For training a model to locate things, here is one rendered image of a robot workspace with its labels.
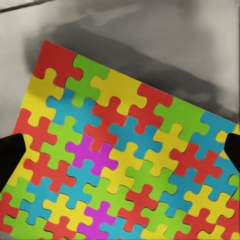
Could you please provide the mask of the jigsaw puzzle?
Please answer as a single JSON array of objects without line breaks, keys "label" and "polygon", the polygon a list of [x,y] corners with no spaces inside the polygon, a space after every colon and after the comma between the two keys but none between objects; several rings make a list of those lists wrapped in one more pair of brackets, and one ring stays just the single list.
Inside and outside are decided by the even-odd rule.
[{"label": "jigsaw puzzle", "polygon": [[0,192],[19,240],[240,240],[240,125],[44,40]]}]

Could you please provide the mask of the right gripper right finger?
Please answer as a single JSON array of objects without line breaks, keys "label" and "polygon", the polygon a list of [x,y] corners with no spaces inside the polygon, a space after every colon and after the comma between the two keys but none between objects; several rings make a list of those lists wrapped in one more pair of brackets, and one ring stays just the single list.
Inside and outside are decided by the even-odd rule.
[{"label": "right gripper right finger", "polygon": [[240,173],[240,135],[228,133],[224,151]]}]

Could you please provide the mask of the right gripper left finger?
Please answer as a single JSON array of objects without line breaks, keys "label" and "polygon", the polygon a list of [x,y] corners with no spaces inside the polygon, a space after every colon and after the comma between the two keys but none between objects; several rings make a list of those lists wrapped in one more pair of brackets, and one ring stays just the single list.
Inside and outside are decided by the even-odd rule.
[{"label": "right gripper left finger", "polygon": [[0,138],[0,193],[25,153],[22,133]]}]

